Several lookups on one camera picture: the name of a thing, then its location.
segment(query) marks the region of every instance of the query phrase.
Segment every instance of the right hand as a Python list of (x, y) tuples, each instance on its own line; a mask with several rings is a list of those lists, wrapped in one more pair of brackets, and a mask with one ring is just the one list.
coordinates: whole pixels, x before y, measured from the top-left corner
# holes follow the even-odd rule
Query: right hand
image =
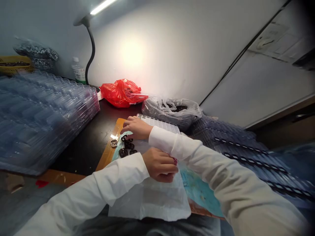
[(149, 175), (156, 181), (171, 183), (178, 172), (176, 161), (160, 149), (151, 147), (143, 155)]
[(126, 139), (148, 139), (152, 129), (153, 126), (148, 125), (140, 118), (129, 116), (128, 120), (124, 122), (120, 134), (123, 134), (126, 131), (131, 131), (133, 134), (128, 135)]

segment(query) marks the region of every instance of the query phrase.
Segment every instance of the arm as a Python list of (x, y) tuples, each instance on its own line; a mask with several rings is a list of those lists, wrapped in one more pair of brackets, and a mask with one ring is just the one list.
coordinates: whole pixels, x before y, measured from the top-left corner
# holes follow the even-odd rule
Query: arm
[(140, 153), (118, 159), (52, 197), (16, 235), (70, 235), (147, 177)]
[(235, 235), (300, 235), (304, 216), (254, 172), (179, 134), (154, 127), (149, 144), (182, 160), (209, 183)]

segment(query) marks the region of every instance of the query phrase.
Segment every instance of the desk lamp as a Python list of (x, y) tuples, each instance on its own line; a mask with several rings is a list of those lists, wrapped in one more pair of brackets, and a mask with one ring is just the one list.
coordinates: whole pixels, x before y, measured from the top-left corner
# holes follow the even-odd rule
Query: desk lamp
[[(91, 54), (91, 57), (89, 59), (89, 62), (86, 65), (86, 69), (85, 69), (85, 81), (86, 81), (87, 85), (89, 85), (89, 80), (88, 80), (89, 67), (90, 67), (90, 65), (94, 59), (94, 56), (95, 56), (95, 42), (94, 42), (94, 38), (93, 38), (91, 29), (90, 29), (90, 20), (93, 16), (95, 16), (96, 14), (98, 14), (99, 12), (101, 12), (102, 10), (107, 8), (109, 5), (111, 5), (115, 1), (117, 1), (117, 0), (105, 0), (104, 2), (100, 3), (96, 8), (94, 8), (89, 14), (85, 15), (83, 18), (79, 18), (78, 20), (75, 20), (73, 23), (74, 26), (84, 25), (86, 27), (86, 29), (88, 30), (90, 39), (91, 39), (91, 43), (92, 43), (92, 54)], [(96, 88), (97, 95), (99, 96), (100, 95), (99, 87), (96, 87), (96, 86), (92, 86), (92, 87)]]

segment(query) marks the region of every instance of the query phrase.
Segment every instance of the lamp arm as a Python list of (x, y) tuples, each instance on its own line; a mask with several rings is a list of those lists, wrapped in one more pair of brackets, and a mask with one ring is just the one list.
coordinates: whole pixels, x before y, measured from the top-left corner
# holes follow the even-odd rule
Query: lamp arm
[(95, 42), (94, 42), (94, 38), (93, 38), (92, 32), (90, 30), (90, 26), (86, 26), (86, 29), (89, 32), (89, 35), (90, 35), (90, 38), (91, 38), (91, 43), (92, 43), (92, 55), (91, 55), (91, 57), (89, 59), (89, 62), (86, 65), (86, 69), (85, 69), (85, 81), (86, 81), (86, 84), (89, 85), (88, 71), (89, 71), (90, 64), (92, 63), (92, 61), (94, 59), (94, 56), (95, 56)]

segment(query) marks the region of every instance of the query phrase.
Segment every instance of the black desk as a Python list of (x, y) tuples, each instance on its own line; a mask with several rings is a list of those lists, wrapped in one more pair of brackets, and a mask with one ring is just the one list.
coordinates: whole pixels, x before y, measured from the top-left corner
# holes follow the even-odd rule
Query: black desk
[(118, 118), (127, 119), (141, 113), (141, 104), (116, 108), (107, 100), (99, 102), (100, 112), (69, 146), (59, 155), (50, 169), (79, 175), (90, 175), (101, 159)]

